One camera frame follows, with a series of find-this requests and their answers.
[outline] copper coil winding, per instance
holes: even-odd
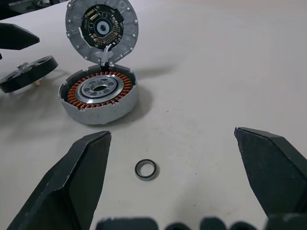
[[[98,76],[98,75],[115,75],[118,76],[119,78],[121,78],[124,82],[124,89],[123,91],[115,98],[107,101],[107,102],[103,102],[103,103],[98,103],[98,104],[86,104],[83,102],[80,102],[76,99],[75,93],[76,90],[78,88],[78,86],[85,80],[90,79],[92,77]],[[69,90],[68,92],[68,101],[70,104],[76,106],[79,109],[88,109],[88,108],[96,108],[96,107],[101,107],[107,104],[115,104],[118,103],[119,100],[121,98],[123,98],[125,95],[127,95],[130,90],[132,89],[132,83],[130,78],[128,78],[126,75],[121,74],[121,73],[117,73],[117,72],[100,72],[100,73],[96,73],[96,74],[92,74],[91,76],[86,76],[85,78],[82,78],[81,80],[77,81]]]

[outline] brushless motor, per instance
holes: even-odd
[[[59,97],[76,121],[106,124],[130,112],[138,101],[137,80],[117,65],[135,47],[138,20],[128,0],[72,0],[67,5],[66,34],[86,60],[96,63],[70,76]]]

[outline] white table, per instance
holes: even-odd
[[[111,130],[102,217],[153,217],[198,229],[204,216],[258,228],[266,216],[249,187],[236,126],[285,136],[307,156],[307,3],[301,0],[132,0],[140,22],[133,69],[140,102],[106,126],[72,120],[58,100],[71,74],[87,69],[66,37],[62,3],[2,22],[41,39],[1,50],[0,75],[53,55],[59,63],[40,87],[0,94],[0,229],[6,229],[45,172],[84,135]],[[135,164],[158,163],[138,180]]]

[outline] small ring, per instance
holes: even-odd
[[[145,164],[150,164],[151,166],[153,166],[153,172],[148,176],[142,176],[141,173],[140,173],[141,167]],[[139,178],[141,181],[150,181],[150,180],[154,179],[155,176],[157,175],[157,165],[155,164],[154,161],[152,161],[150,159],[144,159],[144,160],[139,161],[135,165],[134,171],[135,171],[137,178]]]

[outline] white surface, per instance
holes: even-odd
[[[111,216],[150,216],[160,229],[174,221],[198,229],[204,216],[261,228],[266,217],[249,187],[235,127],[285,136],[307,156],[306,1],[131,3],[140,36],[119,64],[135,71],[141,99],[106,126],[76,123],[57,98],[68,76],[92,65],[66,38],[66,3],[5,20],[41,42],[1,50],[1,75],[47,55],[59,67],[38,88],[0,94],[0,229],[73,142],[96,131],[111,130],[112,143],[91,229]],[[134,175],[144,158],[160,166],[154,181]]]

